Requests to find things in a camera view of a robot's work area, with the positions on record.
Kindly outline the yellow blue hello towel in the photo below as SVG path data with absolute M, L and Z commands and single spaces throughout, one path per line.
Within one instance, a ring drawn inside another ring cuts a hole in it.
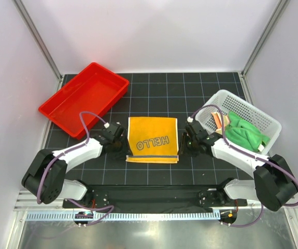
M 177 118 L 129 117 L 127 139 L 132 153 L 126 162 L 175 164 L 179 161 Z

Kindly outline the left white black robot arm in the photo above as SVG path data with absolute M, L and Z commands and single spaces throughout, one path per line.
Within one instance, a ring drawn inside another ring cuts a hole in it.
M 66 179 L 66 174 L 105 154 L 125 158 L 130 153 L 126 129 L 118 122 L 107 123 L 93 137 L 74 146 L 55 151 L 40 150 L 24 174 L 21 185 L 36 197 L 39 204 L 50 204 L 62 198 L 86 208 L 94 199 L 93 189 L 81 180 Z

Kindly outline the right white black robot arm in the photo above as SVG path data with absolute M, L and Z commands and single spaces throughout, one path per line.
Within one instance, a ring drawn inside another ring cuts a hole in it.
M 210 155 L 247 173 L 250 180 L 230 179 L 216 193 L 221 205 L 234 199 L 259 201 L 267 209 L 278 211 L 298 193 L 296 180 L 282 156 L 263 156 L 226 142 L 221 134 L 208 132 L 194 120 L 187 122 L 181 137 L 181 155 Z

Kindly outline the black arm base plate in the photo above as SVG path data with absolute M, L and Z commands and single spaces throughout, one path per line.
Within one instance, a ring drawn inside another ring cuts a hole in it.
M 76 202 L 87 209 L 127 214 L 204 213 L 214 208 L 246 206 L 217 185 L 88 185 Z

